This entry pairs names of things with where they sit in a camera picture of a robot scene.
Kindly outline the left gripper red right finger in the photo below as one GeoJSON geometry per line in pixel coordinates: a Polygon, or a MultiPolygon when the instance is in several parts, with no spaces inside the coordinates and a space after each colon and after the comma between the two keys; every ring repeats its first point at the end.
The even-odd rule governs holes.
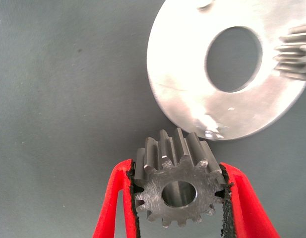
{"type": "Polygon", "coordinates": [[[238,168],[221,163],[226,181],[223,200],[223,238],[278,238],[249,179],[238,168]]]}

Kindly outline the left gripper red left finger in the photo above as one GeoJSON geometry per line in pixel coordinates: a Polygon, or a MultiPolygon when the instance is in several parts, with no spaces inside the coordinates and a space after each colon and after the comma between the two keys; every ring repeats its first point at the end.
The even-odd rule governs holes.
{"type": "Polygon", "coordinates": [[[94,238],[113,238],[115,236],[115,221],[119,192],[123,195],[123,210],[127,238],[139,238],[139,217],[134,199],[134,169],[133,159],[118,163],[112,170],[104,202],[93,234],[94,238]]]}

